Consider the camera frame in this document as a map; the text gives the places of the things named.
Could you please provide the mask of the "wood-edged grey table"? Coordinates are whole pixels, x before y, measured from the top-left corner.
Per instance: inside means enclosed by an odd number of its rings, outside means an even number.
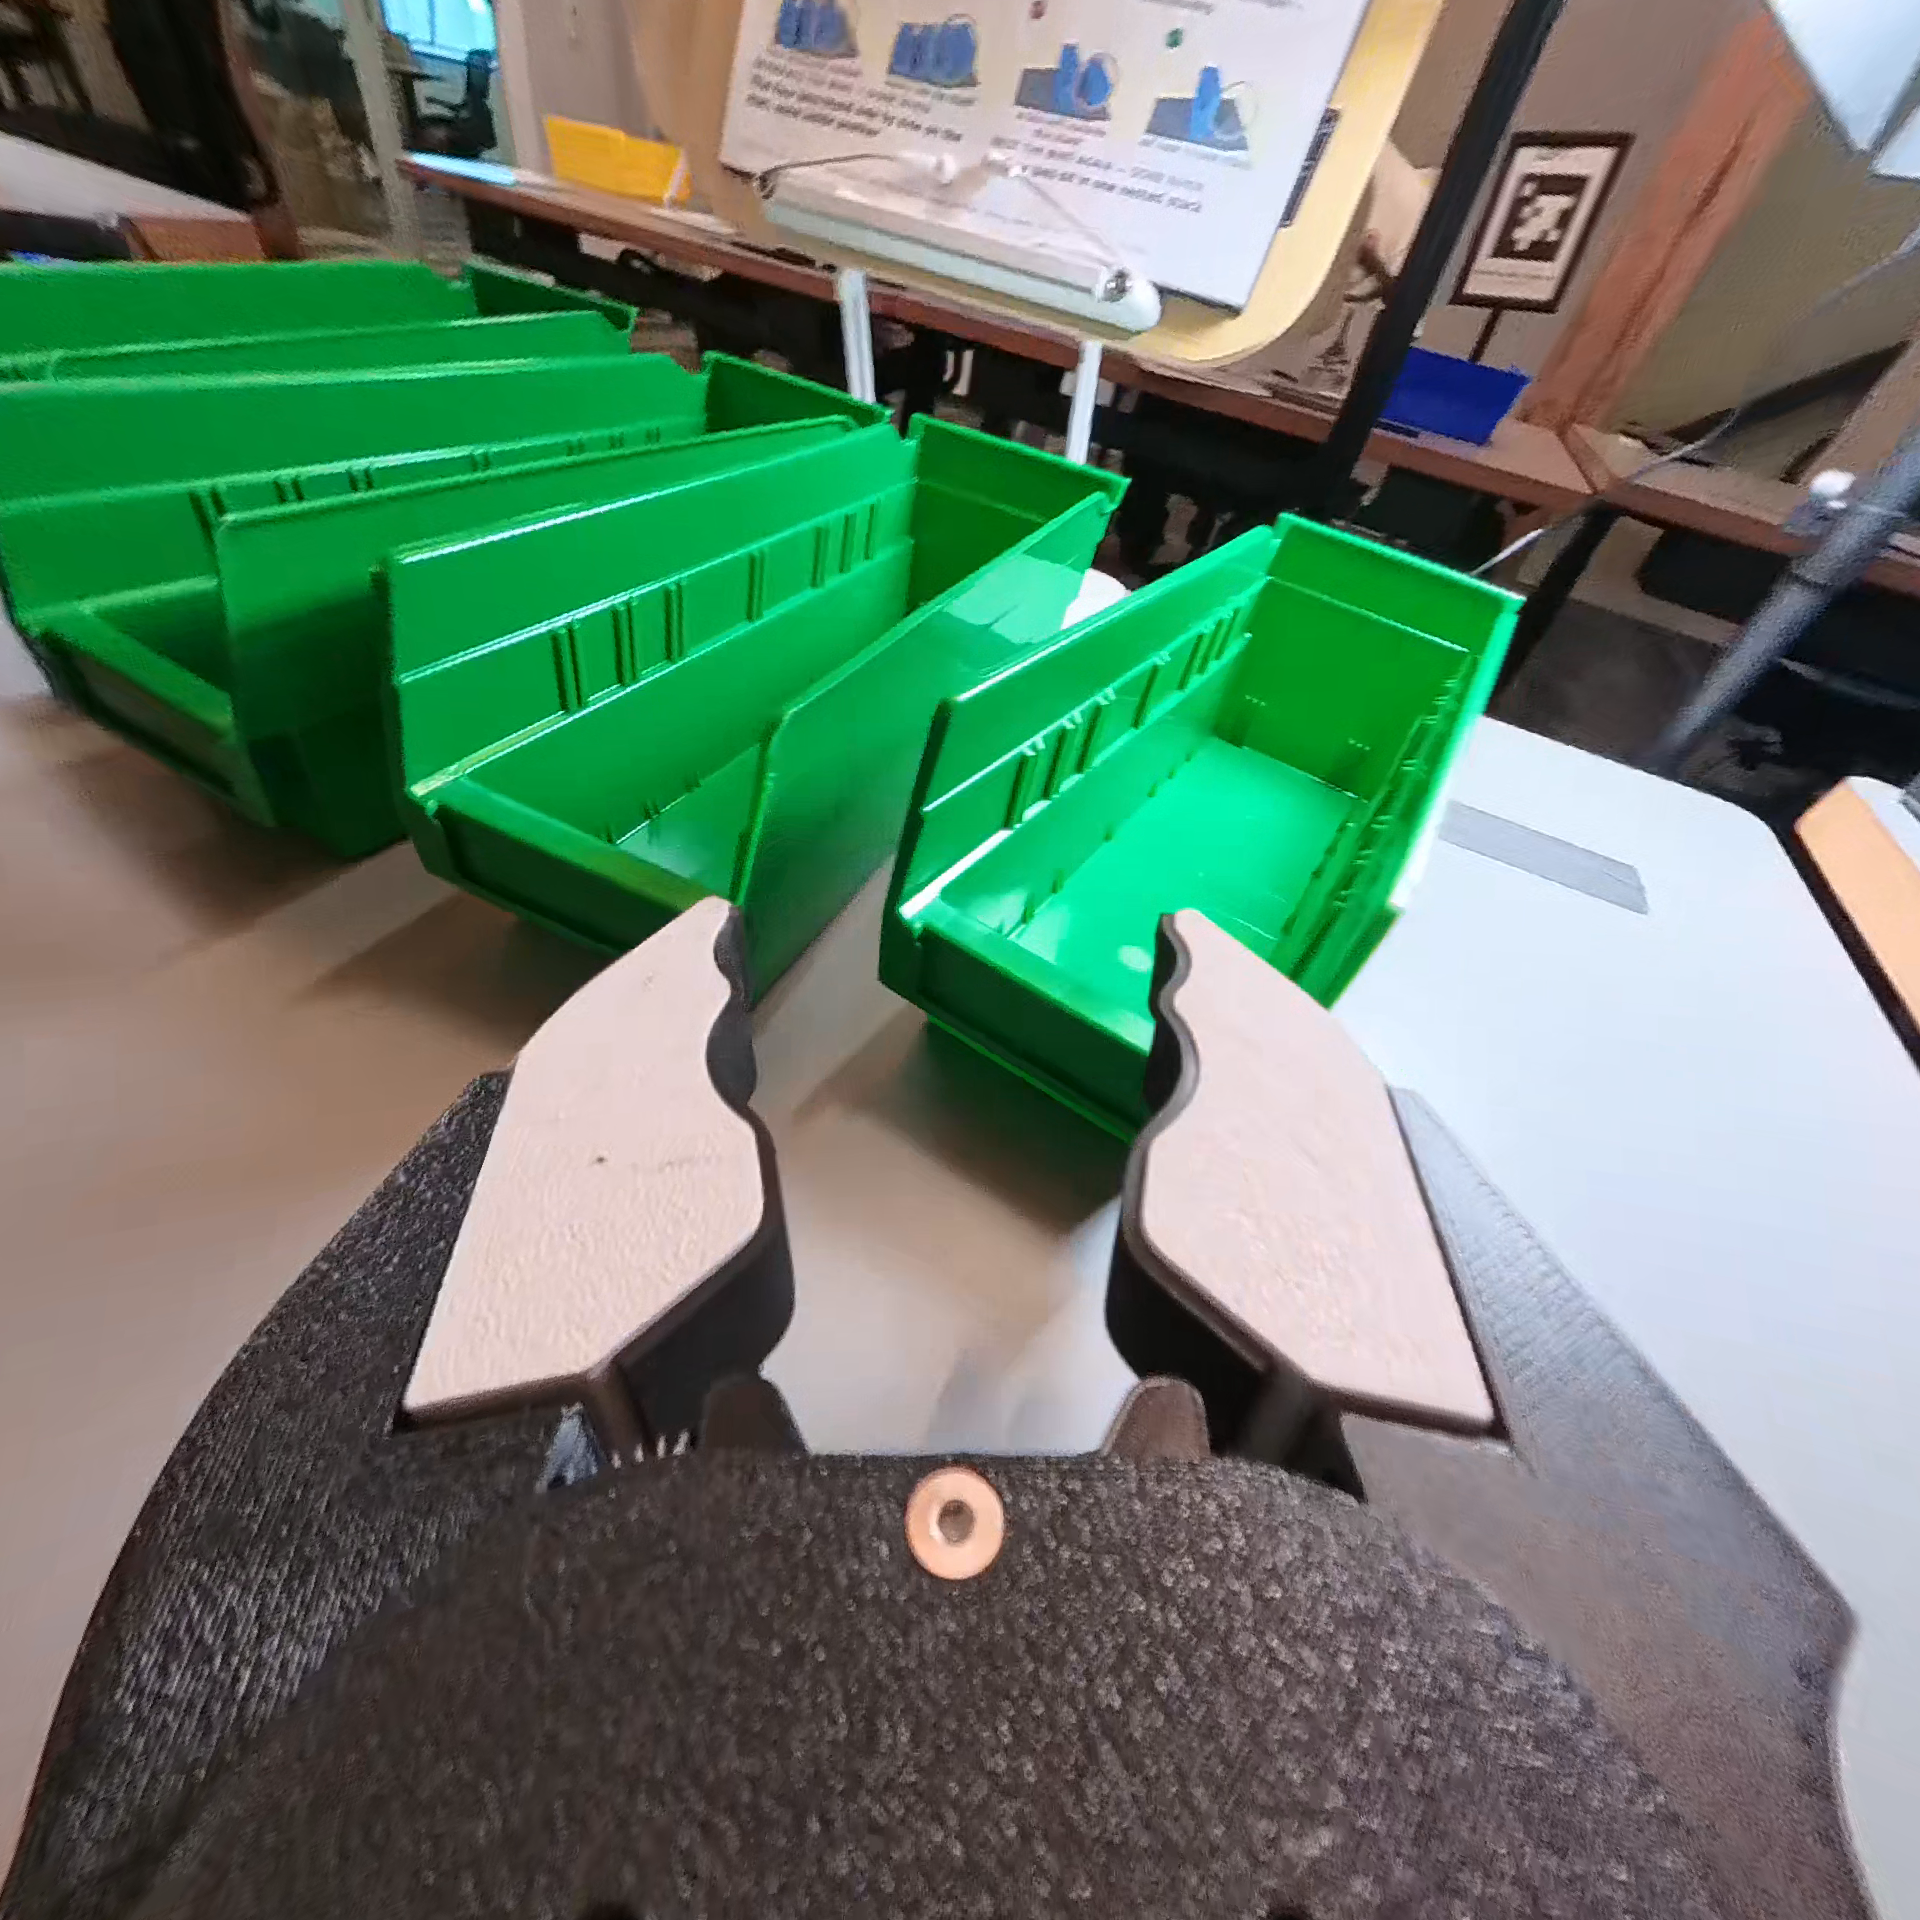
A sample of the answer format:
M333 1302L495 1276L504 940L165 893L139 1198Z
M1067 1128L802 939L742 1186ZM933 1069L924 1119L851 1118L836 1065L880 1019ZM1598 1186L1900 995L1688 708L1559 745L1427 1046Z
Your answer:
M1793 823L1788 857L1918 1058L1918 781L1838 781Z

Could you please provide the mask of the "grey metal bar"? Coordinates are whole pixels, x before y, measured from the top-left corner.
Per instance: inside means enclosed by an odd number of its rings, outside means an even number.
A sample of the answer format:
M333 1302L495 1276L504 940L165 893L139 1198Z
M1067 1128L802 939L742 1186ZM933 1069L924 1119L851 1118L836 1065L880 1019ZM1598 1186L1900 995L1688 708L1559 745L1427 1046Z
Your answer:
M1696 747L1806 639L1833 602L1864 582L1913 509L1918 429L1908 429L1885 469L1852 494L1825 540L1788 562L1736 643L1647 750L1643 768L1660 778L1684 770Z

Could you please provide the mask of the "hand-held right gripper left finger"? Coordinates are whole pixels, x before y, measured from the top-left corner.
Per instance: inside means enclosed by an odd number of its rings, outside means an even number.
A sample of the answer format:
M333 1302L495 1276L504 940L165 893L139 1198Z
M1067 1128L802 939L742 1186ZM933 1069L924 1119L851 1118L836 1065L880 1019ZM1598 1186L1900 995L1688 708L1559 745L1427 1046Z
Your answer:
M679 913L520 1050L423 1324L411 1427L700 1427L793 1315L742 917Z

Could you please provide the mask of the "green plastic bin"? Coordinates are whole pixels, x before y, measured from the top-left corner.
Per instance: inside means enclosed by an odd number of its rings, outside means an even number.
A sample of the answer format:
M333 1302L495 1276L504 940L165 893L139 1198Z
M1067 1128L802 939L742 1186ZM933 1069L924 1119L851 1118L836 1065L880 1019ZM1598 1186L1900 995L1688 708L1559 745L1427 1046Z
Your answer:
M2 597L65 707L335 857L400 838L384 558L890 411L725 352L2 387Z
M1522 597L1284 515L944 700L877 981L1116 1138L1159 920L1337 1006L1403 915Z
M766 991L899 845L933 708L1060 633L1128 482L940 418L748 429L383 570L400 820L616 956L690 906Z
M456 277L400 260L258 266L2 266L2 383L165 368L346 368L263 342L400 335L360 365L482 362L629 349L636 314L591 292L469 260Z

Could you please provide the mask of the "yellow cardboard box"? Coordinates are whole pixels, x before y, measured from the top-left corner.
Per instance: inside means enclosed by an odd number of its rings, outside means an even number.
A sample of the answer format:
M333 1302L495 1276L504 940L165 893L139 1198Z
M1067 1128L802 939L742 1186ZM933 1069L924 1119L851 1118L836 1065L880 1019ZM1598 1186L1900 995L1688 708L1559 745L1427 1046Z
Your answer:
M552 177L560 183L645 206L690 204L691 175L686 153L670 140L565 114L544 114L541 131Z

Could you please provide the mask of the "fiducial marker sign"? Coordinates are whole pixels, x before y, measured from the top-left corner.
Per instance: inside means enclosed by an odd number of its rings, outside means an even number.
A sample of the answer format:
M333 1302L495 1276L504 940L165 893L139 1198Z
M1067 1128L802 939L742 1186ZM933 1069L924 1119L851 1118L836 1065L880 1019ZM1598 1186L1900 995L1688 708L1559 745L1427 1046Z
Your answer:
M1628 153L1628 131L1516 131L1450 302L1562 310Z

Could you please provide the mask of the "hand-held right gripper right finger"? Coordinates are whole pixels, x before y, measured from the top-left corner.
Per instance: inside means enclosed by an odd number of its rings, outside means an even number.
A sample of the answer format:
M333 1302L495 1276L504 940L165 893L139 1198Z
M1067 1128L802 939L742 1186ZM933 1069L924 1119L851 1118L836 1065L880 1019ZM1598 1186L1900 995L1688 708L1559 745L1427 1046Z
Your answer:
M1390 1092L1342 1021L1204 915L1159 920L1146 1118L1109 1339L1214 1434L1360 1415L1493 1434L1488 1387Z

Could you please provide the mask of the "black metal pole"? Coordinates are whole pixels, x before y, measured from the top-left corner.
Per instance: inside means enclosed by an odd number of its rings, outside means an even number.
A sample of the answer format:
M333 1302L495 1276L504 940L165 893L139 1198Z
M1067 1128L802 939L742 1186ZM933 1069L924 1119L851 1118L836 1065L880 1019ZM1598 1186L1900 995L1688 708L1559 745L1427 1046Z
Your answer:
M1300 515L1329 521L1338 509L1562 9L1565 3L1511 3L1501 18L1403 269L1384 298L1350 397L1300 483L1293 504Z

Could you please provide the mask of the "blue storage bin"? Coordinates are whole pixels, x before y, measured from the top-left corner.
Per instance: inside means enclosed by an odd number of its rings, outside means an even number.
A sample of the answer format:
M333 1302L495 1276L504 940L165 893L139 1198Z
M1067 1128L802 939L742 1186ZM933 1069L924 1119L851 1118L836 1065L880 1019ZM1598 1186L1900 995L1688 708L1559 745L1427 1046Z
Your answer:
M1409 348L1377 429L1485 447L1516 411L1527 383L1522 368Z

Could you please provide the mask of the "instruction sheet on clipboard stand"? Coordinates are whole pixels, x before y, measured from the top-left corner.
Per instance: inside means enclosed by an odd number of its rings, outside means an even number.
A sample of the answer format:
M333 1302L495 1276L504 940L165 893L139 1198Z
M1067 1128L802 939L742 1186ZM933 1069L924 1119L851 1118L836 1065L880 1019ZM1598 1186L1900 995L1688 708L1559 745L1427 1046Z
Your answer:
M1440 3L1364 8L1359 41L1332 92L1332 131L1315 138L1302 193L1293 200L1280 237L1266 244L1245 309L1224 310L1165 294L1156 326L1132 339L1107 339L1109 348L1138 348L1156 359L1187 365L1239 362L1302 326L1322 292L1344 285L1370 218L1381 158L1390 153L1397 113L1440 18ZM742 3L626 3L623 12L640 94L666 140L686 153L691 193L742 239L802 251L836 269L843 260L824 244L772 226L750 179L717 161ZM861 260L859 266L894 280L880 261ZM901 288L966 298L1012 322L1048 322L1073 338L1067 322L1034 309L990 305L957 280Z

